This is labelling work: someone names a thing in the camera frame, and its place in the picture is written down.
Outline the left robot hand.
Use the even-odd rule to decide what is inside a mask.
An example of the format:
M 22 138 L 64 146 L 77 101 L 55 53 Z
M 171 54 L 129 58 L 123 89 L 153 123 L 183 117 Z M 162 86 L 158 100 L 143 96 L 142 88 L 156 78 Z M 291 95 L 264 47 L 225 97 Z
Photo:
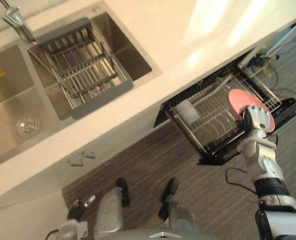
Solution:
M 96 196 L 91 195 L 85 202 L 82 202 L 80 198 L 76 199 L 67 214 L 67 220 L 80 221 L 86 210 L 95 201 Z

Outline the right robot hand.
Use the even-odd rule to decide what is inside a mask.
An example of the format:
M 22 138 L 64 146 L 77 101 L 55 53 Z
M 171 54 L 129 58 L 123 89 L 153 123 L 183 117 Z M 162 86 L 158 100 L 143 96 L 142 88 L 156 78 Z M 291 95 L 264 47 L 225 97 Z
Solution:
M 263 130 L 271 133 L 275 130 L 275 121 L 269 111 L 259 106 L 247 105 L 241 111 L 240 127 L 249 132 L 251 130 Z

